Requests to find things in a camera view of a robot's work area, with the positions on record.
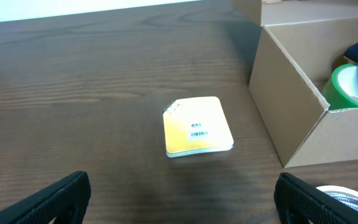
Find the dark wood grain surface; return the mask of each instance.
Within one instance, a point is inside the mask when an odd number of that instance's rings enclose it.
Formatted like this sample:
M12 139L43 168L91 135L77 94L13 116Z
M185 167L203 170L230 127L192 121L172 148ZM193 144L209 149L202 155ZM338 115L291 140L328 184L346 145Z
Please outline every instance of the dark wood grain surface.
M84 223L277 223L259 31L226 1L0 23L0 209L85 170ZM194 96L221 100L234 149L169 159L162 110ZM286 171L358 190L358 161Z

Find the packing tape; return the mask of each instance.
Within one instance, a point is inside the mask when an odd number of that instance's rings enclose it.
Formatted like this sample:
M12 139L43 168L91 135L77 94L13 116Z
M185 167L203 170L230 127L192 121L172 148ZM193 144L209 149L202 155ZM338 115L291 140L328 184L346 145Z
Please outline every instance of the packing tape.
M358 211L357 191L333 185L320 186L317 189Z
M321 93L330 110L358 108L358 66L349 63L335 69Z

